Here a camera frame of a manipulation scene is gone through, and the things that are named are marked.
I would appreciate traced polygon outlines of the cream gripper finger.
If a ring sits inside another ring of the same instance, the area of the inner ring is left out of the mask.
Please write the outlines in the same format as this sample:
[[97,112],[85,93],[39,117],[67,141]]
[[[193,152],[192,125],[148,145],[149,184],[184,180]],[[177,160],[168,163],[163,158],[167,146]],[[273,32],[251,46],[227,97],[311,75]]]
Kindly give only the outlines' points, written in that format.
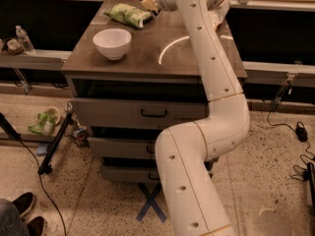
[[142,5],[151,11],[158,11],[159,5],[157,0],[142,0]]

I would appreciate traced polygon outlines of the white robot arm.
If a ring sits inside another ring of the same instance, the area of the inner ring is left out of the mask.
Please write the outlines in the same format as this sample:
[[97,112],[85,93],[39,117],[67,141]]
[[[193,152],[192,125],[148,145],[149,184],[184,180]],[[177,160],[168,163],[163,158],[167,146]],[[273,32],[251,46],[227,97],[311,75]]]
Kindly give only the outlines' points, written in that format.
[[201,117],[169,126],[156,139],[157,171],[174,233],[236,236],[205,165],[237,148],[250,126],[246,97],[211,16],[227,0],[152,1],[180,14],[207,99]]

